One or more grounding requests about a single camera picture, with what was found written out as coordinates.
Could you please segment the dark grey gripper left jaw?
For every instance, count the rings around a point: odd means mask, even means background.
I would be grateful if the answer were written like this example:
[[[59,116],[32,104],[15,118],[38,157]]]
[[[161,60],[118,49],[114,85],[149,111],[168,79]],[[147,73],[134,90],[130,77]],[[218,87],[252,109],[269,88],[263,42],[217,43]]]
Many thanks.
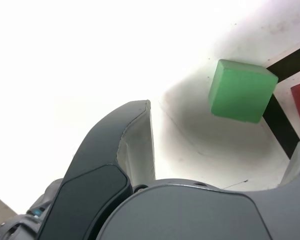
[[[149,100],[128,102],[86,135],[37,235],[39,240],[94,240],[111,213],[155,179]]]

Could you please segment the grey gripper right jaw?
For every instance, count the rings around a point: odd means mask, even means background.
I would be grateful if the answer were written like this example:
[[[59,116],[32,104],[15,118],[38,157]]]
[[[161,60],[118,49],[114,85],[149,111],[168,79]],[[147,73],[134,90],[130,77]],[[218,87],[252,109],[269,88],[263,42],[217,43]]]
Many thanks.
[[[99,240],[300,240],[300,143],[282,184],[260,191],[156,184],[125,200]]]

